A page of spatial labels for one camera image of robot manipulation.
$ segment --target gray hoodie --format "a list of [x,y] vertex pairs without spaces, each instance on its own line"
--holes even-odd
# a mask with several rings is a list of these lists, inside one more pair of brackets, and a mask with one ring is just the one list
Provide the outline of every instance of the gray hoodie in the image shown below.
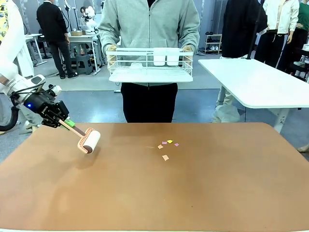
[[151,8],[147,0],[105,0],[98,29],[104,54],[119,36],[125,48],[178,47],[180,42],[196,54],[199,24],[193,0],[156,0]]

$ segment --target black trousers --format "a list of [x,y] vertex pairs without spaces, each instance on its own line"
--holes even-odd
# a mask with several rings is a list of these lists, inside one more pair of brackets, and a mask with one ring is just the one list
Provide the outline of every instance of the black trousers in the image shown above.
[[300,61],[301,54],[297,52],[301,50],[304,44],[307,43],[308,31],[303,29],[296,29],[293,34],[293,39],[290,44],[284,47],[283,53],[281,55],[278,69],[286,72],[288,74],[294,73],[295,70],[290,68],[290,64],[295,61]]
[[129,123],[171,123],[178,86],[141,86],[122,83],[123,110]]
[[276,67],[284,44],[284,34],[267,32],[262,35],[257,46],[254,59]]
[[55,62],[56,68],[58,69],[59,74],[65,75],[65,72],[64,72],[64,70],[62,68],[62,64],[61,64],[59,50],[61,51],[61,53],[63,55],[64,63],[66,64],[66,69],[67,69],[68,75],[73,74],[74,71],[72,69],[72,62],[71,62],[68,43],[66,41],[48,42],[48,45],[49,45],[50,51],[53,55],[54,62]]

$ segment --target brown table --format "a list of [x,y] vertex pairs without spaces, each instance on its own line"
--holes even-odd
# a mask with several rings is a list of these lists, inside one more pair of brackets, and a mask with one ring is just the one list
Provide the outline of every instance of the brown table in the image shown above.
[[0,164],[0,228],[309,229],[309,162],[268,125],[89,126],[102,135],[95,154],[41,127]]

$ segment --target wire basket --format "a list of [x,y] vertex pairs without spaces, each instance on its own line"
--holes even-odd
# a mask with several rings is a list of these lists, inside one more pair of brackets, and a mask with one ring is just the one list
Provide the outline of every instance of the wire basket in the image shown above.
[[117,48],[106,55],[112,82],[193,81],[193,52],[179,48]]

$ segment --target yellow paper scrap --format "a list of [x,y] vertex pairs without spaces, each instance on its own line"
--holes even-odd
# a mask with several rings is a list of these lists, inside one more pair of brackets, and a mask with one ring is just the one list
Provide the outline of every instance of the yellow paper scrap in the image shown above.
[[162,156],[165,161],[169,160],[168,156]]

